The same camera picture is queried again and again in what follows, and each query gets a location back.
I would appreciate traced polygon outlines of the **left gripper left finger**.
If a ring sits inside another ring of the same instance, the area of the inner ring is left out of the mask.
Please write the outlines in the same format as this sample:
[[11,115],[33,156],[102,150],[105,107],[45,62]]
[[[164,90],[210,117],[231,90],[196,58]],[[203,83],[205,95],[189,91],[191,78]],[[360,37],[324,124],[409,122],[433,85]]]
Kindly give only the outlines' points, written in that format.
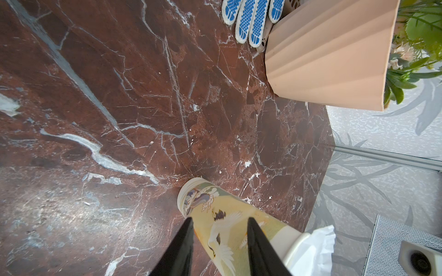
[[150,273],[150,276],[191,275],[194,228],[191,217],[187,218],[171,244]]

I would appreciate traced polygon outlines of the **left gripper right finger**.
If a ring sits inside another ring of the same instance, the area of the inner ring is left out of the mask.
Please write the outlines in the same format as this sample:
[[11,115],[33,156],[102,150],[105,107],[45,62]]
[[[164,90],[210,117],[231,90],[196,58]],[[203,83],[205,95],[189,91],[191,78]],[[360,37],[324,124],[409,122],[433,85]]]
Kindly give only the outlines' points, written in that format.
[[291,276],[253,217],[247,221],[247,249],[251,276]]

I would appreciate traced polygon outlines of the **printed paper milk tea cup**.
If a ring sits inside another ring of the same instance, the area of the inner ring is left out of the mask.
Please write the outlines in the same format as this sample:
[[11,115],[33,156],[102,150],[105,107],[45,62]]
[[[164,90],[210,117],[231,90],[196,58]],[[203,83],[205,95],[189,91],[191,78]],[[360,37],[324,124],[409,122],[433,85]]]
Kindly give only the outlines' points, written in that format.
[[223,276],[251,274],[247,249],[247,221],[251,217],[276,251],[276,259],[284,264],[310,236],[203,178],[184,184],[177,206],[185,218],[192,218],[196,236]]

